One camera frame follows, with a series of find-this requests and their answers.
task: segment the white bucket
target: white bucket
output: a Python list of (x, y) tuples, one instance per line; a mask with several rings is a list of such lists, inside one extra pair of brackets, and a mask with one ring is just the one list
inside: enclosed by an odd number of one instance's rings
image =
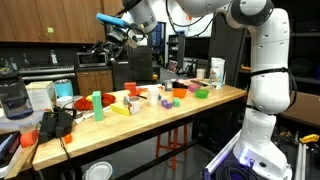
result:
[(114, 171), (110, 163), (102, 161), (92, 165), (84, 174), (85, 180), (111, 180), (114, 178)]
[(60, 108), (69, 108), (71, 109), (73, 106), (73, 98), (72, 96), (64, 96), (57, 99), (57, 106)]

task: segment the oven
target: oven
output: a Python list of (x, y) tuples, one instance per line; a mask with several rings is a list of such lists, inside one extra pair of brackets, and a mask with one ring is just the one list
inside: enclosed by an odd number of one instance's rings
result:
[(72, 83), (73, 94), (79, 95), (79, 86), (73, 65), (64, 66), (34, 66), (21, 68), (20, 78), (27, 85), (36, 81), (56, 81), (59, 79), (69, 79)]

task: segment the kitchen counter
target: kitchen counter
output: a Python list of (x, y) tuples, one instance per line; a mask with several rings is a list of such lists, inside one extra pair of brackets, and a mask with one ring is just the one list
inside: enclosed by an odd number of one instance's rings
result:
[(88, 72), (88, 71), (103, 71), (103, 70), (112, 70), (111, 66), (103, 66), (103, 67), (76, 67), (75, 71), (76, 72)]

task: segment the wooden table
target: wooden table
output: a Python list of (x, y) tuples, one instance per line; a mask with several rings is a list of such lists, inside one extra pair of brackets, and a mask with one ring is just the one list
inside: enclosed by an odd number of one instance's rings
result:
[[(117, 91), (110, 94), (116, 97), (116, 102), (122, 101), (129, 91)], [(172, 92), (160, 91), (160, 95), (172, 101)], [(109, 146), (118, 141), (134, 135), (152, 130), (188, 117), (203, 110), (246, 96), (246, 91), (224, 86), (222, 90), (210, 89), (206, 99), (199, 99), (194, 93), (187, 92), (185, 98), (180, 99), (180, 107), (166, 109), (160, 105), (149, 106), (146, 99), (140, 99), (141, 112), (127, 117), (111, 110), (104, 113), (105, 118), (96, 122), (94, 117), (74, 125), (72, 129), (73, 140), (66, 145), (71, 158), (85, 155), (93, 150)], [(58, 139), (53, 139), (38, 146), (34, 159), (34, 170), (41, 170), (49, 166), (66, 161), (66, 154), (60, 146)]]

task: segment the cabinet door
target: cabinet door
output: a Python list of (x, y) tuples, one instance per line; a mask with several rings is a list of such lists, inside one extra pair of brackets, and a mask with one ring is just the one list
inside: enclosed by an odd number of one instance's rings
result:
[(37, 6), (34, 0), (4, 0), (3, 2), (7, 10), (16, 41), (45, 41), (37, 12)]
[(115, 16), (118, 12), (124, 9), (122, 1), (119, 0), (104, 0), (103, 1), (104, 13), (109, 16)]
[(13, 30), (3, 0), (0, 0), (0, 41), (14, 41)]
[(113, 92), (112, 72), (110, 70), (97, 71), (96, 80), (101, 93)]
[(84, 0), (84, 9), (88, 26), (89, 42), (95, 43), (97, 40), (106, 40), (104, 26), (97, 20), (97, 13), (103, 13), (101, 0)]
[(91, 95), (93, 91), (98, 90), (94, 72), (78, 72), (77, 80), (82, 96)]
[(70, 42), (62, 0), (36, 0), (36, 4), (46, 41)]
[(63, 0), (70, 42), (88, 42), (88, 29), (83, 0)]

